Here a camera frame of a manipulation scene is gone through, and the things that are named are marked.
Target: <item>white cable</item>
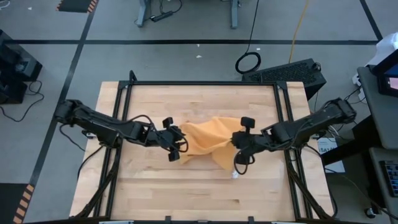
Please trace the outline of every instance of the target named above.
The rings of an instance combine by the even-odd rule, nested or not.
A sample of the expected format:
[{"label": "white cable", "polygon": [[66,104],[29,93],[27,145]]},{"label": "white cable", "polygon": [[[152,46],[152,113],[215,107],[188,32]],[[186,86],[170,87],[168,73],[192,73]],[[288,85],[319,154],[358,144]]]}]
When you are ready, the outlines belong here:
[{"label": "white cable", "polygon": [[329,128],[332,128],[332,129],[334,130],[334,132],[336,133],[336,135],[337,135],[337,136],[340,136],[340,135],[338,134],[337,130],[335,129],[335,127],[333,127],[333,126],[331,125],[331,126],[329,126]]},{"label": "white cable", "polygon": [[4,3],[4,2],[7,2],[7,4],[6,4],[5,6],[0,6],[0,10],[1,10],[1,9],[4,9],[4,8],[7,8],[7,7],[11,4],[11,1],[10,1],[10,0],[3,0],[3,1],[0,1],[0,4],[2,4],[2,3]]}]

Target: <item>gray floor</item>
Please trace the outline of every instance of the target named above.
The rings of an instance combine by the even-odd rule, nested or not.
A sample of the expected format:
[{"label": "gray floor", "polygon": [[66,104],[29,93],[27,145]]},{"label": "gray floor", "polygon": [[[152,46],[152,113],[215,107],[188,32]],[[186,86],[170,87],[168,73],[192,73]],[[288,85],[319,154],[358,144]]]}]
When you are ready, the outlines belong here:
[{"label": "gray floor", "polygon": [[[182,10],[172,17],[145,24],[138,29],[138,1],[101,0],[91,24],[88,40],[154,39],[248,39],[255,0],[242,0],[239,27],[229,28],[229,3],[216,0],[183,0]],[[383,36],[398,30],[395,0],[367,0]],[[55,11],[58,1],[12,1],[0,11],[0,29],[19,40],[79,40],[87,14]],[[253,39],[291,40],[305,0],[261,0]],[[177,7],[178,1],[165,1],[165,7]],[[153,14],[159,13],[154,1]],[[377,40],[359,0],[312,0],[298,32],[298,40]],[[51,115],[68,75],[76,45],[23,45],[43,65],[39,80],[45,99],[32,108],[21,123],[0,116],[0,182],[28,183],[46,135]],[[67,98],[77,98],[95,106],[103,81],[127,79],[134,70],[140,80],[239,80],[234,63],[247,45],[85,45],[76,67]],[[287,63],[290,45],[252,45],[262,56],[261,68]],[[344,97],[355,86],[351,77],[376,52],[373,45],[296,45],[293,61],[313,58],[322,65],[328,83],[318,95],[317,108],[326,100]],[[250,67],[252,61],[244,61]],[[15,117],[35,100],[26,96],[21,105],[5,106]],[[351,102],[358,100],[356,95]],[[315,106],[314,99],[310,107]],[[368,116],[363,103],[353,105],[357,122]],[[341,131],[346,133],[352,125]],[[85,139],[78,128],[67,133],[80,145]],[[27,212],[26,222],[66,218],[76,187],[76,172],[83,153],[56,130],[37,187]],[[353,161],[345,161],[353,166]],[[356,177],[354,169],[349,175]],[[328,177],[342,220],[386,223],[386,216],[367,219],[363,209],[369,204],[338,176]]]}]

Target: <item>chair wheel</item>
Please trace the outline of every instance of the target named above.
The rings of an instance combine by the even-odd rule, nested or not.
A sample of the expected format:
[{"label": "chair wheel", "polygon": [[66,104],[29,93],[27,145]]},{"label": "chair wheel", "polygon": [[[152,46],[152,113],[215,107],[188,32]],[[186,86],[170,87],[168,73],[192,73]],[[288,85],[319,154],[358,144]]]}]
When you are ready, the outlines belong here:
[{"label": "chair wheel", "polygon": [[373,212],[372,208],[366,208],[364,209],[364,213],[368,218],[375,218],[376,214]]}]

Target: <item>black mat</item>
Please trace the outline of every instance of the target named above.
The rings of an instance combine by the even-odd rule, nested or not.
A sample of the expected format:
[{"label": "black mat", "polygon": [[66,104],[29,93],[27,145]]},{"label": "black mat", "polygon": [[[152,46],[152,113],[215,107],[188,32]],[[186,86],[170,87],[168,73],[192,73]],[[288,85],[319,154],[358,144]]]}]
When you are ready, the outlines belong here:
[{"label": "black mat", "polygon": [[30,184],[0,184],[0,223],[22,223],[33,191]]},{"label": "black mat", "polygon": [[62,12],[93,12],[97,0],[62,0],[57,11]]}]

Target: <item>yellow towel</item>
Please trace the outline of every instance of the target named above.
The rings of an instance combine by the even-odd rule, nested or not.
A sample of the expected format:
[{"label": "yellow towel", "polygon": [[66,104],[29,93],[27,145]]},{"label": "yellow towel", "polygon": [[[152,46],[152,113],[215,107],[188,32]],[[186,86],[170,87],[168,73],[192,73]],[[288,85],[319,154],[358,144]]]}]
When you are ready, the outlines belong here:
[{"label": "yellow towel", "polygon": [[237,153],[231,143],[232,133],[243,129],[240,118],[214,117],[202,124],[180,125],[189,143],[187,152],[181,153],[181,164],[198,155],[211,153],[213,160],[226,170],[233,170],[233,158]]}]

